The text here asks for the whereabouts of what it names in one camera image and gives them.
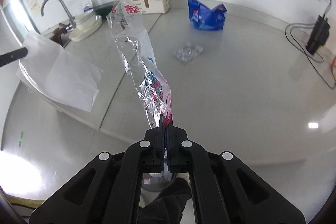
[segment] green object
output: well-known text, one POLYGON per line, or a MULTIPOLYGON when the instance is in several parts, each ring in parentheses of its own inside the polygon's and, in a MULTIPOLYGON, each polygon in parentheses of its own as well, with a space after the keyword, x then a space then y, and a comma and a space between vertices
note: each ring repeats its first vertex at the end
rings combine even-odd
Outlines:
POLYGON ((106 18, 106 16, 111 12, 114 2, 108 2, 97 7, 94 7, 96 15, 101 16, 101 18, 106 18))
POLYGON ((21 131, 21 136, 20 136, 20 140, 19 140, 19 148, 21 148, 22 138, 23 138, 23 131, 21 131))

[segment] black cable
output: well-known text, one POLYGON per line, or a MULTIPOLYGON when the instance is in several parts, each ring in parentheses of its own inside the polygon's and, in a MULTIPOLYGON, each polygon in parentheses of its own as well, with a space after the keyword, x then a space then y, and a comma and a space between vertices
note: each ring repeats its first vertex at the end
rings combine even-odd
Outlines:
POLYGON ((333 72, 333 67, 331 66, 331 75, 333 76, 333 78, 334 78, 334 81, 335 81, 335 83, 334 83, 334 85, 333 86, 331 86, 331 85, 329 85, 328 84, 328 82, 323 78, 323 76, 318 72, 318 70, 315 68, 315 66, 313 65, 313 63, 311 62, 311 60, 310 59, 312 59, 312 60, 314 60, 313 58, 311 58, 308 54, 307 54, 307 52, 305 51, 305 49, 300 45, 300 43, 294 38, 294 36, 292 35, 292 30, 293 29, 295 29, 295 28, 300 28, 300 26, 295 26, 294 25, 295 23, 293 23, 293 24, 289 24, 289 25, 287 25, 287 27, 286 27, 286 30, 285 30, 285 34, 286 34, 286 37, 287 37, 287 29, 290 27, 290 26, 293 26, 292 27, 292 29, 290 30, 290 34, 291 34, 291 36, 292 36, 292 38, 295 40, 295 42, 300 46, 300 48, 302 49, 302 51, 301 52, 303 52, 305 55, 306 55, 306 57, 307 57, 307 59, 308 59, 308 61, 309 61, 309 63, 313 66, 313 68, 314 68, 314 70, 317 72, 317 74, 322 78, 322 80, 324 81, 324 83, 326 83, 326 85, 330 88, 330 89, 332 89, 332 90, 335 90, 336 89, 336 78, 335 78, 335 75, 334 75, 334 72, 333 72))
POLYGON ((330 0, 330 2, 329 2, 329 4, 328 4, 327 8, 325 9, 325 12, 324 12, 324 14, 323 14, 323 18, 325 18, 326 15, 327 15, 327 13, 330 11, 330 9, 331 9, 331 5, 332 5, 332 0, 330 0))
MULTIPOLYGON (((293 43, 293 42, 291 42, 291 40, 288 38, 288 36, 287 36, 287 30, 288 30, 288 28, 289 27, 291 27, 291 26, 293 26, 293 27, 297 27, 297 28, 302 28, 302 29, 313 29, 314 28, 314 24, 303 24, 303 23, 292 23, 292 24, 288 24, 287 25, 287 27, 286 27, 286 29, 285 29, 285 35, 286 35, 286 38, 287 38, 287 40, 290 42, 290 44, 292 44, 296 49, 298 49, 300 52, 302 52, 302 53, 304 53, 304 54, 307 54, 304 50, 301 50, 299 47, 297 47, 297 46, 295 46, 295 44, 293 43)), ((308 57, 310 58, 310 59, 312 59, 314 62, 316 62, 316 63, 319 63, 319 64, 322 64, 322 63, 324 63, 324 59, 323 59, 323 57, 317 52, 317 55, 318 56, 320 56, 320 58, 322 59, 321 61, 318 61, 318 60, 315 60, 313 57, 311 57, 311 56, 309 56, 308 55, 308 57)))

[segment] black cloth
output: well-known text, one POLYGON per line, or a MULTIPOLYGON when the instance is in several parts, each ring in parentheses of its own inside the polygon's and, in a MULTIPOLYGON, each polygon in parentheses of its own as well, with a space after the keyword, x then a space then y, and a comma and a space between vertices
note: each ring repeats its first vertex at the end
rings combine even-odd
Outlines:
POLYGON ((150 204, 139 208, 138 224, 179 224, 187 200, 191 197, 186 180, 176 178, 150 204))

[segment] crumpled clear plastic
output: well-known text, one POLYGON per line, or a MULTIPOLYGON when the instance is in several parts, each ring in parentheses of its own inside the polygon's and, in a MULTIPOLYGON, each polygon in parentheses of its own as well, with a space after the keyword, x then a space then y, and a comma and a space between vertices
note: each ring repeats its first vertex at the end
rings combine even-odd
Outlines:
POLYGON ((55 102, 91 112, 102 69, 35 31, 28 33, 23 47, 28 54, 19 60, 22 81, 55 102))
POLYGON ((120 0, 108 14, 112 38, 127 75, 131 75, 151 128, 159 126, 160 114, 168 125, 171 120, 171 90, 156 66, 153 48, 142 23, 139 8, 120 0))

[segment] white paper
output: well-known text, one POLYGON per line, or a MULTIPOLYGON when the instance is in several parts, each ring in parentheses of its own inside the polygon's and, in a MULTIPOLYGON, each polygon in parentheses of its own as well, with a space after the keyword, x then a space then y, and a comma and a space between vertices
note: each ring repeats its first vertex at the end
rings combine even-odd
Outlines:
POLYGON ((35 31, 22 46, 28 54, 20 59, 20 69, 30 84, 51 100, 91 112, 102 69, 35 31))

